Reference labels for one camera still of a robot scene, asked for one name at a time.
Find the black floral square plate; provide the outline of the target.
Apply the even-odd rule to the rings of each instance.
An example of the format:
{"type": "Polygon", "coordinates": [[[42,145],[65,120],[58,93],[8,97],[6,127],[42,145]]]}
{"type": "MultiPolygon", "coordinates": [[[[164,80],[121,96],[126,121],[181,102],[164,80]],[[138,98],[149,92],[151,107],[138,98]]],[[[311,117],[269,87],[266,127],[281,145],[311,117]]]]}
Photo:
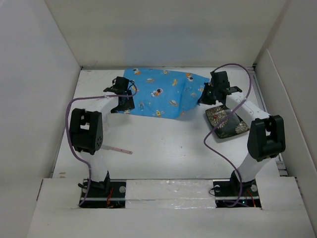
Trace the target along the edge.
{"type": "MultiPolygon", "coordinates": [[[[231,112],[226,106],[217,106],[205,111],[207,119],[212,128],[215,128],[231,112]]],[[[219,139],[227,139],[250,130],[248,125],[237,115],[233,114],[226,121],[215,129],[215,134],[219,139]]]]}

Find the blue space-print placemat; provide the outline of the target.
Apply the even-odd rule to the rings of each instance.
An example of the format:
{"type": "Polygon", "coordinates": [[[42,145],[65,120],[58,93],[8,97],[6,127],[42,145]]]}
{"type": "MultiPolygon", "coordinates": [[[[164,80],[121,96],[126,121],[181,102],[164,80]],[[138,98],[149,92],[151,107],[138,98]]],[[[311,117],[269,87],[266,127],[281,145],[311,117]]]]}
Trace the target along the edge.
{"type": "Polygon", "coordinates": [[[134,109],[124,111],[136,116],[176,119],[198,104],[209,79],[191,72],[166,69],[128,68],[123,77],[130,86],[134,109]]]}

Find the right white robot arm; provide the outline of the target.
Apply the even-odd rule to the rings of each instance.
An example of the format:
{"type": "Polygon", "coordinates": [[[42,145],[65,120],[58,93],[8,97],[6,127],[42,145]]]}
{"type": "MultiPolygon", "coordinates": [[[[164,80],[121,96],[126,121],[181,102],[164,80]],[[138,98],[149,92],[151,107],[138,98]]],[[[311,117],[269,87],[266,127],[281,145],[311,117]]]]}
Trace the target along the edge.
{"type": "Polygon", "coordinates": [[[234,132],[239,134],[249,129],[247,140],[248,154],[239,167],[234,167],[229,182],[225,185],[234,195],[241,195],[255,180],[256,175],[269,159],[275,158],[286,149],[284,120],[281,116],[272,116],[248,100],[237,86],[231,86],[226,71],[212,71],[211,81],[205,83],[200,103],[220,107],[212,108],[212,131],[226,128],[232,116],[238,116],[242,122],[234,132]]]}

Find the pink-handled knife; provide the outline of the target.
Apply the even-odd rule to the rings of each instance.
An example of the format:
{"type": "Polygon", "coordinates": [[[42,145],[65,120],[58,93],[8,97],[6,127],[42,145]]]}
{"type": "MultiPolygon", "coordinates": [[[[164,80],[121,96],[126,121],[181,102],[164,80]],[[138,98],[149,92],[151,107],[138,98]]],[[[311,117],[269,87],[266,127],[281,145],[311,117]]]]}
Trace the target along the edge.
{"type": "Polygon", "coordinates": [[[125,154],[133,154],[132,151],[121,149],[121,148],[117,148],[117,147],[111,147],[111,146],[107,146],[107,145],[102,145],[101,148],[104,149],[104,150],[112,150],[112,151],[125,153],[125,154]]]}

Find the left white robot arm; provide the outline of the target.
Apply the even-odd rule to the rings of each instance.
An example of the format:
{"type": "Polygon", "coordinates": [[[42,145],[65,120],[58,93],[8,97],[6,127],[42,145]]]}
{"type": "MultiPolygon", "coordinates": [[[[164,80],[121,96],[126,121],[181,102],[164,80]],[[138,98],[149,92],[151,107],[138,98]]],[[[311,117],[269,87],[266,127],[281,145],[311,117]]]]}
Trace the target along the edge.
{"type": "Polygon", "coordinates": [[[92,181],[92,166],[90,162],[79,157],[77,153],[84,152],[94,155],[103,145],[103,117],[107,114],[124,112],[135,108],[133,97],[137,94],[137,87],[132,80],[116,77],[112,85],[103,90],[100,96],[77,97],[72,99],[65,112],[65,132],[72,155],[88,168],[88,179],[79,187],[86,192],[90,188],[98,196],[106,196],[110,192],[110,184],[103,180],[92,181]],[[84,108],[72,109],[77,101],[96,100],[90,110],[84,108]]]}

